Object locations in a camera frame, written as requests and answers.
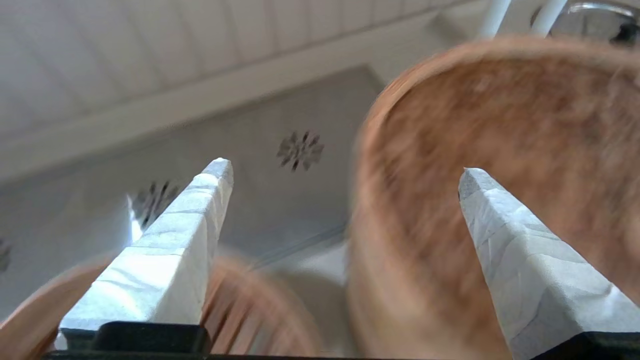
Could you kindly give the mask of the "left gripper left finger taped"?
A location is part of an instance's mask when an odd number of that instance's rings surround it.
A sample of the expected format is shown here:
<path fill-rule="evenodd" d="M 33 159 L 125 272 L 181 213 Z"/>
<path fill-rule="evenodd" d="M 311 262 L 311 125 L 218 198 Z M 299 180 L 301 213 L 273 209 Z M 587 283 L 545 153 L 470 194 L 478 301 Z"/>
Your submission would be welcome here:
<path fill-rule="evenodd" d="M 85 350 L 110 322 L 197 325 L 234 186 L 217 158 L 185 186 L 152 183 L 130 201 L 141 234 L 62 318 L 55 348 Z"/>

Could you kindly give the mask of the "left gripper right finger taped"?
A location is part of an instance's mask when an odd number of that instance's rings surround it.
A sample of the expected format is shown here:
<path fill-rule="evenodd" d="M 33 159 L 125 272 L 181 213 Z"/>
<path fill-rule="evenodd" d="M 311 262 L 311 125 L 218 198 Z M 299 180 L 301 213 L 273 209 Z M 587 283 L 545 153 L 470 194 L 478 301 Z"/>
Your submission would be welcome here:
<path fill-rule="evenodd" d="M 639 308 L 486 171 L 458 199 L 515 360 L 637 360 Z"/>

